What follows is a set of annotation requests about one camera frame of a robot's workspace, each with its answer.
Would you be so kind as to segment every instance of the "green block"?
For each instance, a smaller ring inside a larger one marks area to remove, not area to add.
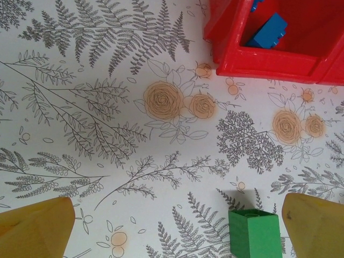
[[[282,258],[278,216],[261,210],[228,213],[231,252],[237,258]]]

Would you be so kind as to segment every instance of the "botanical wallpaper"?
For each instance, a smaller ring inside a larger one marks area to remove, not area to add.
[[[206,0],[0,0],[0,212],[70,197],[67,258],[230,258],[228,210],[341,202],[344,88],[216,76],[208,18]]]

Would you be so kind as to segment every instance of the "red plastic box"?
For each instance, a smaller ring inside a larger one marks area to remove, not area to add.
[[[210,0],[204,38],[218,75],[344,85],[344,0]],[[275,12],[287,23],[274,49],[245,43]]]

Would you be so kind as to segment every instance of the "blue block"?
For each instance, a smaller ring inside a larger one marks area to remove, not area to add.
[[[279,39],[285,35],[285,28],[288,24],[277,13],[253,35],[246,43],[247,47],[272,48],[275,47]]]
[[[254,0],[252,8],[251,8],[251,12],[254,12],[257,9],[258,2],[262,3],[262,2],[264,2],[264,0]]]

